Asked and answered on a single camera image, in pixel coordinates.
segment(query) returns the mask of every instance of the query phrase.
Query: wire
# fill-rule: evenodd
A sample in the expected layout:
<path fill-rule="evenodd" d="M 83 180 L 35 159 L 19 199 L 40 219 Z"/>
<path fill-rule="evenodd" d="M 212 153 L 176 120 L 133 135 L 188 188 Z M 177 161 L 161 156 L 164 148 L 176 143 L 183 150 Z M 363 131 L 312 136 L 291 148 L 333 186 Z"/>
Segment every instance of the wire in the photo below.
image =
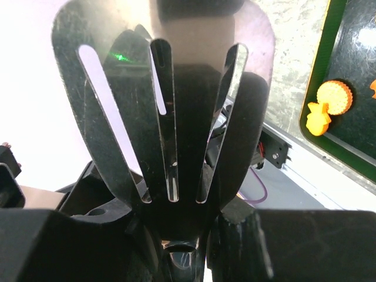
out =
<path fill-rule="evenodd" d="M 263 196 L 262 198 L 258 199 L 258 200 L 246 200 L 246 198 L 243 196 L 243 194 L 241 194 L 241 193 L 239 192 L 239 194 L 241 195 L 241 197 L 243 198 L 243 200 L 244 200 L 246 203 L 248 203 L 248 204 L 250 204 L 250 205 L 252 206 L 252 205 L 254 205 L 254 204 L 261 204 L 261 203 L 263 203 L 264 201 L 266 201 L 266 199 L 268 198 L 268 190 L 266 189 L 266 186 L 265 186 L 265 184 L 263 183 L 263 181 L 260 179 L 260 177 L 257 175 L 257 173 L 253 170 L 253 168 L 250 167 L 249 169 L 252 171 L 254 177 L 255 177 L 255 178 L 257 179 L 257 181 L 261 184 L 261 186 L 262 186 L 262 188 L 263 188 L 263 190 L 264 190 L 264 196 Z"/>
<path fill-rule="evenodd" d="M 264 145 L 261 142 L 259 142 L 257 146 L 258 146 L 258 149 L 260 150 L 261 157 L 265 157 Z"/>

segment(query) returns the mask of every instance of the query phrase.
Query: green led light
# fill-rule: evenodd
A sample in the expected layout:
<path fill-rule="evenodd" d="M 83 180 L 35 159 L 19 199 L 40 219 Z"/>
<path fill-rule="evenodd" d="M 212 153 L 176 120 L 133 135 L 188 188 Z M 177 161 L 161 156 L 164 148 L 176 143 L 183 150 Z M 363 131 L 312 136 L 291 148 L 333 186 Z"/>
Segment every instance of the green led light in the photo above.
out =
<path fill-rule="evenodd" d="M 116 59 L 118 59 L 119 61 L 125 61 L 125 62 L 129 62 L 129 63 L 133 63 L 132 60 L 130 60 L 129 58 L 123 56 L 122 54 L 112 54 Z"/>

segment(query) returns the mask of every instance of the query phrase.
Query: yellow gear-shaped toy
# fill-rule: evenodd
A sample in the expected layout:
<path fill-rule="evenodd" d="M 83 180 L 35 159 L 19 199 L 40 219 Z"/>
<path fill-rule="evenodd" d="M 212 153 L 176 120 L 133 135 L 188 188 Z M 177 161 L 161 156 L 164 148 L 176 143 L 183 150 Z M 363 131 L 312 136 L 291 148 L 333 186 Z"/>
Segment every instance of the yellow gear-shaped toy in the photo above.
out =
<path fill-rule="evenodd" d="M 342 115 L 351 107 L 353 94 L 343 82 L 329 80 L 318 88 L 317 102 L 319 104 L 328 104 L 329 115 Z"/>
<path fill-rule="evenodd" d="M 353 93 L 343 82 L 329 80 L 317 91 L 317 103 L 309 103 L 311 113 L 307 116 L 307 129 L 314 136 L 323 135 L 329 128 L 329 115 L 342 115 L 353 103 Z"/>

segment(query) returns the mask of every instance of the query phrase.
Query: white surface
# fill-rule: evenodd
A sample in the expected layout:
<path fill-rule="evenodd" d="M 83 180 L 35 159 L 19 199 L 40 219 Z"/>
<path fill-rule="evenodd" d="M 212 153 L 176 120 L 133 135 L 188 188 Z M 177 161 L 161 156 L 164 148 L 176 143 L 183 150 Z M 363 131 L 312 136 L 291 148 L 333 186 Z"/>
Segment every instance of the white surface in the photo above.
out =
<path fill-rule="evenodd" d="M 65 2 L 2 0 L 0 9 L 0 143 L 22 164 L 18 182 L 46 190 L 76 181 L 90 161 L 52 51 Z"/>

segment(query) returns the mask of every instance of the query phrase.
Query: black bracket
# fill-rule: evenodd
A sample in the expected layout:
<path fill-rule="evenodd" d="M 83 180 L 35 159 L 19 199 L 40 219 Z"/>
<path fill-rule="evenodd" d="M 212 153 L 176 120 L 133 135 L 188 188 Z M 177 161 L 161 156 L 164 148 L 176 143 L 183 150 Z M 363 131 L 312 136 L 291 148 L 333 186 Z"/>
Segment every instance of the black bracket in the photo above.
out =
<path fill-rule="evenodd" d="M 14 158 L 11 145 L 8 143 L 0 145 L 0 163 L 4 163 L 8 166 L 14 178 L 21 172 L 21 167 Z"/>
<path fill-rule="evenodd" d="M 287 158 L 288 144 L 265 127 L 263 127 L 260 141 L 263 144 L 265 159 L 276 168 L 282 168 Z"/>
<path fill-rule="evenodd" d="M 0 208 L 23 207 L 25 197 L 8 165 L 0 163 Z"/>

